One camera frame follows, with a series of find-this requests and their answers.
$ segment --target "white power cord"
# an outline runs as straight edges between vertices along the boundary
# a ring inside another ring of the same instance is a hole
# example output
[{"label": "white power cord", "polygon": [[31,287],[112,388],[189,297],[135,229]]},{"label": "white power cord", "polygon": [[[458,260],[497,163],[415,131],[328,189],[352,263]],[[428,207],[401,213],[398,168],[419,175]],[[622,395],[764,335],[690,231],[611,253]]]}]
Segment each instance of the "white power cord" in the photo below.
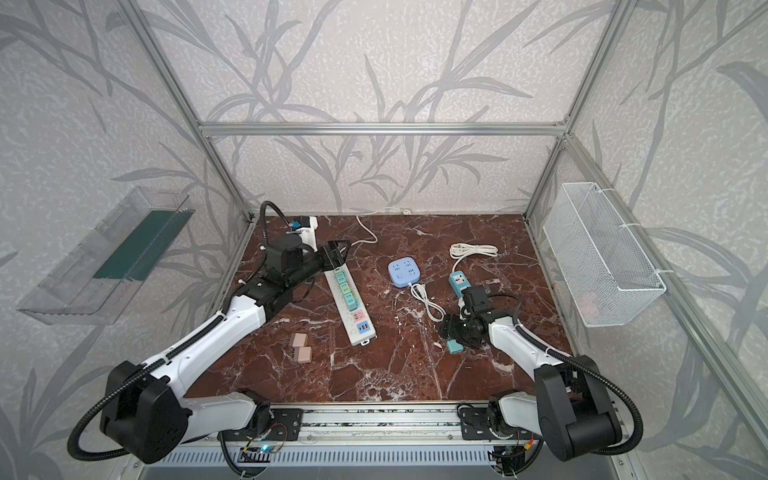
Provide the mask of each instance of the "white power cord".
[{"label": "white power cord", "polygon": [[369,230],[368,227],[366,227],[365,225],[362,224],[362,220],[360,220],[360,216],[361,215],[373,215],[373,214],[377,214],[378,212],[381,212],[381,211],[384,211],[384,210],[397,210],[398,212],[400,212],[403,215],[410,215],[411,214],[411,211],[408,210],[407,208],[384,207],[384,208],[379,208],[375,212],[368,212],[367,214],[355,215],[355,217],[357,217],[357,223],[359,223],[360,226],[366,230],[366,232],[370,233],[373,236],[373,240],[357,240],[357,241],[353,242],[352,245],[350,245],[350,247],[354,247],[355,245],[357,245],[359,243],[378,243],[379,242],[379,238],[376,236],[376,234],[373,233],[371,230]]},{"label": "white power cord", "polygon": [[[417,299],[421,303],[424,303],[424,306],[427,309],[427,315],[429,315],[429,318],[432,319],[433,322],[441,322],[443,317],[445,316],[445,310],[443,310],[440,305],[438,305],[435,302],[432,302],[429,299],[429,297],[427,296],[427,288],[421,283],[409,283],[408,285],[411,287],[411,295],[413,295],[413,298]],[[435,310],[437,310],[438,313],[440,314],[440,318],[434,317],[429,307],[432,307]]]},{"label": "white power cord", "polygon": [[456,271],[456,265],[470,255],[485,255],[487,257],[498,257],[498,248],[493,245],[470,245],[469,243],[454,243],[451,245],[451,258],[456,258],[451,273]]}]

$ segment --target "wallpaper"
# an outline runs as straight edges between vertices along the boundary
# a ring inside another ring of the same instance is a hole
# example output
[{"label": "wallpaper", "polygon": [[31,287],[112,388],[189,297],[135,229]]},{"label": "wallpaper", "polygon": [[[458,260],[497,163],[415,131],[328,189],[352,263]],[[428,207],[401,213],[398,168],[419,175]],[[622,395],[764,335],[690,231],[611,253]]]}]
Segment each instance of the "wallpaper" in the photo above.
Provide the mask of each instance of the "wallpaper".
[{"label": "wallpaper", "polygon": [[636,10],[577,129],[766,394],[767,14]]},{"label": "wallpaper", "polygon": [[[553,143],[551,137],[225,137],[217,149],[253,210],[263,197],[302,214],[392,205],[431,214],[521,213]],[[422,161],[410,161],[409,150],[424,151]]]},{"label": "wallpaper", "polygon": [[560,121],[614,1],[140,3],[203,121]]},{"label": "wallpaper", "polygon": [[[0,2],[0,478],[107,478],[66,437],[140,362],[207,315],[246,224],[111,2]],[[16,306],[134,187],[189,193],[189,223],[114,325]],[[92,424],[88,449],[114,448]]]},{"label": "wallpaper", "polygon": [[[564,182],[585,181],[563,154],[529,218],[542,267],[553,282],[573,347],[589,355],[643,416],[644,437],[635,452],[651,480],[768,478],[768,458],[722,393],[666,300],[657,299],[624,326],[586,328],[542,230]],[[626,408],[622,419],[631,425]]]}]

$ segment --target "square blue power strip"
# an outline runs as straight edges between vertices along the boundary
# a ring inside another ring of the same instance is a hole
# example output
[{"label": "square blue power strip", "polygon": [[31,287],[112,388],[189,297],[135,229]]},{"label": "square blue power strip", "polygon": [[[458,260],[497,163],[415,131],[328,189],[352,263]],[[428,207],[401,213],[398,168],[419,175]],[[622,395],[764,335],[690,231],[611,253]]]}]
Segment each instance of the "square blue power strip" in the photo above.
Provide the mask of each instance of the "square blue power strip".
[{"label": "square blue power strip", "polygon": [[389,276],[397,288],[408,286],[409,283],[418,283],[422,278],[416,261],[411,257],[401,258],[389,264]]}]

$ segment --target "power strip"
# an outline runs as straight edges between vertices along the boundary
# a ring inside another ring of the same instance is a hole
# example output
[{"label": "power strip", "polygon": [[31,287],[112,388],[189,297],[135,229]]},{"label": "power strip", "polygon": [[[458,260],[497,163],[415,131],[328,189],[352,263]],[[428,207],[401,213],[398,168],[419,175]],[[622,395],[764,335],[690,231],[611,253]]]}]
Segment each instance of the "power strip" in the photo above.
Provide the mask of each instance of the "power strip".
[{"label": "power strip", "polygon": [[376,328],[346,263],[325,274],[349,342],[353,345],[368,345],[376,337]]}]

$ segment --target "red marble tabletop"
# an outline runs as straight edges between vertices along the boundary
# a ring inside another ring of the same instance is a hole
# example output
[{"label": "red marble tabletop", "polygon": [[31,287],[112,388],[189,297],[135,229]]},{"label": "red marble tabletop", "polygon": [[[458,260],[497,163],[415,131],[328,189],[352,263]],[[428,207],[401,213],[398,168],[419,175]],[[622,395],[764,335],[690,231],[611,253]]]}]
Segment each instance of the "red marble tabletop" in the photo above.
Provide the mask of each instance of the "red marble tabletop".
[{"label": "red marble tabletop", "polygon": [[[568,340],[520,215],[441,215],[362,217],[379,236],[377,244],[353,247],[349,270],[378,336],[367,346],[351,346],[324,275],[302,302],[246,336],[216,361],[187,396],[223,395],[250,389],[273,402],[350,402],[399,400],[483,400],[509,389],[533,393],[533,381],[492,346],[449,354],[438,335],[439,324],[425,315],[408,288],[397,289],[387,265],[412,257],[422,272],[428,295],[448,313],[457,313],[448,282],[453,243],[491,244],[496,258],[474,255],[458,265],[473,285],[521,296],[521,319],[552,346],[570,352]],[[369,238],[354,216],[320,217],[318,243]],[[270,238],[285,230],[269,219]],[[260,261],[257,228],[235,280],[245,278]],[[296,291],[296,298],[305,287]],[[501,307],[514,300],[495,297]],[[291,333],[308,333],[312,362],[293,362]]]}]

